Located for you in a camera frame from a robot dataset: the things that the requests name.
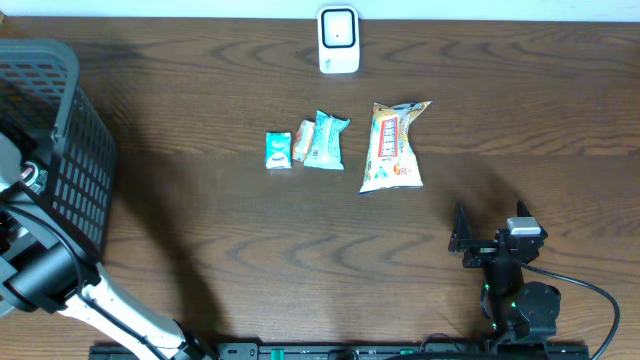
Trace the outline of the yellow snack bag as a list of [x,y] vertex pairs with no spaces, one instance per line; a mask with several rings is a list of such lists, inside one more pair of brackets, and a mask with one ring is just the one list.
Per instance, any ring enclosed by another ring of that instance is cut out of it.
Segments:
[[423,186],[417,157],[409,142],[409,128],[430,104],[430,101],[394,106],[373,104],[360,193]]

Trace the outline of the teal snack packet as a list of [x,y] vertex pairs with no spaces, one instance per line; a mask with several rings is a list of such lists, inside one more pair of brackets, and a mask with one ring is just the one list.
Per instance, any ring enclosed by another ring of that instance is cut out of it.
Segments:
[[318,110],[311,148],[303,162],[304,166],[325,170],[343,170],[340,134],[349,124],[349,119],[339,119]]

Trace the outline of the orange snack packet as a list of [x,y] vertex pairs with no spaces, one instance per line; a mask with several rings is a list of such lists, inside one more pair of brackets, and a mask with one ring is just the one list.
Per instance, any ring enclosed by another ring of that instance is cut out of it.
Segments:
[[293,148],[292,159],[298,162],[304,162],[307,158],[314,137],[315,123],[309,120],[303,120],[296,133]]

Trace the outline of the small teal tissue pack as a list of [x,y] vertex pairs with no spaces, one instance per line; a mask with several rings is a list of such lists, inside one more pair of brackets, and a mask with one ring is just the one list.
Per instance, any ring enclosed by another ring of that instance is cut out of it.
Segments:
[[266,133],[265,167],[268,170],[292,167],[291,140],[290,132]]

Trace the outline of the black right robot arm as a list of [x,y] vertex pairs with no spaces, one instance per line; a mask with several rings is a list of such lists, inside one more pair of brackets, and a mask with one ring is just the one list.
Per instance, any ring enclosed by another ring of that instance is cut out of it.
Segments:
[[522,269],[539,256],[547,232],[526,205],[517,203],[517,215],[506,220],[490,240],[473,237],[469,219],[459,205],[448,250],[463,254],[465,268],[480,268],[485,285],[481,306],[494,324],[495,333],[486,347],[496,352],[501,346],[544,343],[556,334],[560,312],[559,290],[541,282],[526,282]]

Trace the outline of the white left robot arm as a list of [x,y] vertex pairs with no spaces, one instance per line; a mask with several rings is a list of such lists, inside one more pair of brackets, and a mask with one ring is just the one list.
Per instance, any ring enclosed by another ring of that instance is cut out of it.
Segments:
[[23,249],[1,259],[5,311],[42,309],[80,320],[115,340],[90,349],[92,359],[255,359],[250,343],[208,346],[117,285],[104,268],[99,245],[109,183],[90,179],[79,200],[45,199],[34,186],[41,169],[26,161],[17,140],[1,136],[1,213],[13,221],[7,237],[27,238],[41,251]]

